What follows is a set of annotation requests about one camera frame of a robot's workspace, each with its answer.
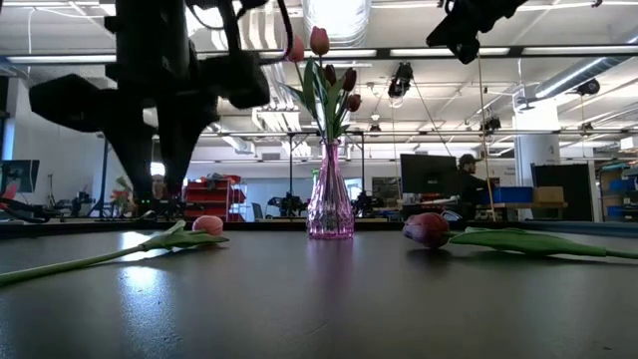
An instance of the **pink glass vase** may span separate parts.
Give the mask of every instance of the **pink glass vase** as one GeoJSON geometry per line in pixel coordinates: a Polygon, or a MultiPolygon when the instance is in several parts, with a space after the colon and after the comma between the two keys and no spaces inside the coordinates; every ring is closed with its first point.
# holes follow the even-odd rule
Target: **pink glass vase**
{"type": "Polygon", "coordinates": [[[339,169],[339,142],[324,146],[325,156],[308,205],[308,235],[311,239],[350,239],[355,218],[339,169]]]}

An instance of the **blue bin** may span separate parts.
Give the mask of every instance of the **blue bin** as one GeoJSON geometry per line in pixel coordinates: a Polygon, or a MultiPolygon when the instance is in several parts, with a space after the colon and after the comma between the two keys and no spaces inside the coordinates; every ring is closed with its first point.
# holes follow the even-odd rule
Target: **blue bin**
{"type": "MultiPolygon", "coordinates": [[[[533,187],[503,186],[491,189],[494,203],[532,203],[534,202],[533,187]]],[[[478,204],[489,204],[489,193],[480,193],[478,204]]]]}
{"type": "Polygon", "coordinates": [[[608,216],[623,216],[624,205],[607,205],[608,216]]]}
{"type": "Polygon", "coordinates": [[[634,179],[614,179],[609,183],[609,190],[626,191],[634,189],[636,189],[634,179]]]}

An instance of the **pole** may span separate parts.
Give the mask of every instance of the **pole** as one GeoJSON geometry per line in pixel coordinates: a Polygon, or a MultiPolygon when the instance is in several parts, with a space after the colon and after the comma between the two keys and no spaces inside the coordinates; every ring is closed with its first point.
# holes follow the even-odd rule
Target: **pole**
{"type": "Polygon", "coordinates": [[[366,192],[366,137],[361,133],[361,192],[366,192]]]}
{"type": "Polygon", "coordinates": [[[288,135],[288,139],[290,139],[290,157],[289,157],[289,167],[290,167],[290,183],[288,184],[289,188],[290,188],[290,195],[292,195],[292,152],[294,151],[292,148],[292,138],[294,137],[294,135],[290,134],[288,135]]]}
{"type": "Polygon", "coordinates": [[[104,152],[102,154],[102,183],[100,184],[100,199],[96,202],[96,204],[89,210],[87,216],[91,216],[94,210],[100,211],[100,218],[104,218],[104,195],[105,190],[107,189],[107,164],[109,162],[109,141],[107,137],[104,137],[104,152]]]}

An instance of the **person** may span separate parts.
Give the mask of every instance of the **person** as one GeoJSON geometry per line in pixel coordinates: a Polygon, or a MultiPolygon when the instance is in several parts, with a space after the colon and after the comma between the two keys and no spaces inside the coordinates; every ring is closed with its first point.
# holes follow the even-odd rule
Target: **person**
{"type": "Polygon", "coordinates": [[[470,154],[459,158],[459,184],[461,202],[466,205],[463,217],[474,219],[479,202],[479,192],[487,190],[487,181],[475,177],[477,173],[477,159],[470,154]]]}

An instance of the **shelving unit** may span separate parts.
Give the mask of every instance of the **shelving unit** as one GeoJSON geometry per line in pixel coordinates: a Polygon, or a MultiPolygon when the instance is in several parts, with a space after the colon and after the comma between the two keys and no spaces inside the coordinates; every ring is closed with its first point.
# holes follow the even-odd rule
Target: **shelving unit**
{"type": "Polygon", "coordinates": [[[236,183],[238,180],[241,178],[189,181],[184,190],[184,217],[195,219],[201,215],[216,215],[226,222],[245,221],[247,185],[236,183]]]}
{"type": "Polygon", "coordinates": [[[616,168],[600,173],[605,221],[638,221],[638,189],[635,169],[616,168]]]}

